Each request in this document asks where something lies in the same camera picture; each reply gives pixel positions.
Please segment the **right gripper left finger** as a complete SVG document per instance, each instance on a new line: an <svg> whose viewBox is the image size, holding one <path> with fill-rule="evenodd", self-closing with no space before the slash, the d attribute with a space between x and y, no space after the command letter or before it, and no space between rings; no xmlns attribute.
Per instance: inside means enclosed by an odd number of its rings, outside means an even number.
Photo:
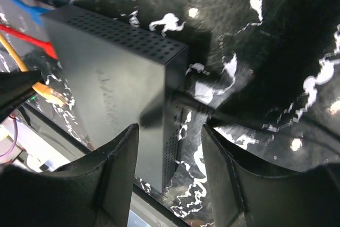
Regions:
<svg viewBox="0 0 340 227"><path fill-rule="evenodd" d="M1 226L126 226L139 144L131 124L54 172L1 167Z"/></svg>

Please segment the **black power adapter with cord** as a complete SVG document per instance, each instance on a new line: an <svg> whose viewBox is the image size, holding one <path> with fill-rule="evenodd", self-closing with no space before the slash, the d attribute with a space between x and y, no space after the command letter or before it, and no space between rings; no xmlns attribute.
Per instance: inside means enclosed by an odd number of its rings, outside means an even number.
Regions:
<svg viewBox="0 0 340 227"><path fill-rule="evenodd" d="M220 134L227 130L237 129L237 133L246 135L255 142L246 150L264 159L275 159L279 162L297 164L310 161L313 164L339 162L339 144L336 146L329 141L339 142L337 135L328 131L317 131L308 134L310 125L289 122L281 127L270 123L262 124L259 120L242 115L237 117L208 106L183 91L176 91L172 96L172 103L183 106L208 117L208 122Z"/></svg>

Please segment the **black network switch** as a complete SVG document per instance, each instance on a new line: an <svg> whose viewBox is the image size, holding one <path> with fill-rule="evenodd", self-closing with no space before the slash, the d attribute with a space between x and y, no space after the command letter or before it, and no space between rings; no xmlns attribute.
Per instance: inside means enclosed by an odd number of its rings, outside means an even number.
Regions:
<svg viewBox="0 0 340 227"><path fill-rule="evenodd" d="M135 175L163 192L173 177L187 45L67 5L42 16L84 128L99 147L139 125Z"/></svg>

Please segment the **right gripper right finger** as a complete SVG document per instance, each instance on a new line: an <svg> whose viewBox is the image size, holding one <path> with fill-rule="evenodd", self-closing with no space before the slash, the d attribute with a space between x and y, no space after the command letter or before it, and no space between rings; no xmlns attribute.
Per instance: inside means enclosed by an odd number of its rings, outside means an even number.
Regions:
<svg viewBox="0 0 340 227"><path fill-rule="evenodd" d="M202 151L216 226L339 226L339 164L305 172L272 164L203 125Z"/></svg>

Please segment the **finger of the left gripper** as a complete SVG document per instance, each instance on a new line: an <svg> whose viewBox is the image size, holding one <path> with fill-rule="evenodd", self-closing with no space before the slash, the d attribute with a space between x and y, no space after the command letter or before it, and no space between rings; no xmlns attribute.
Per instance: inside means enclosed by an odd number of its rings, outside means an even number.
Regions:
<svg viewBox="0 0 340 227"><path fill-rule="evenodd" d="M43 82L38 70L1 72L1 122L35 93L32 86L37 82Z"/></svg>

